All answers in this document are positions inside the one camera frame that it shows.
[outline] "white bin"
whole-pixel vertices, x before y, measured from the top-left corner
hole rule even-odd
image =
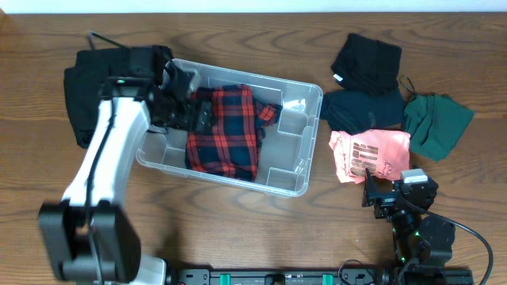
[[[322,104],[320,87],[182,59],[173,61],[180,68],[197,69],[201,87],[247,84],[259,101],[283,105],[284,108],[278,123],[265,128],[266,136],[262,140],[254,182],[186,169],[186,131],[169,129],[166,135],[146,133],[135,155],[137,161],[164,173],[231,184],[272,195],[297,197],[304,194],[308,189]]]

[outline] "red plaid cloth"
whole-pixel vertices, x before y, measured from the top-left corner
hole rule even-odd
[[[275,124],[282,106],[262,104],[247,85],[199,88],[193,98],[212,101],[216,124],[204,134],[189,133],[188,169],[254,181],[261,153],[263,127]]]

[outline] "pink folded cloth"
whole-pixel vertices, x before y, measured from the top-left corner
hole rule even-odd
[[[333,131],[330,146],[341,183],[363,182],[366,168],[391,181],[409,169],[410,134],[404,131],[369,130],[357,135]]]

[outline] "white label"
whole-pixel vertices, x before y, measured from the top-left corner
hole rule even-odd
[[[336,80],[338,80],[339,82],[343,80],[343,78],[338,74],[333,75],[333,77],[336,78]]]

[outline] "dark green cloth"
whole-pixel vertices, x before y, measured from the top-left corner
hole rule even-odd
[[[410,151],[436,162],[446,158],[473,117],[473,111],[448,95],[414,95],[404,112]]]

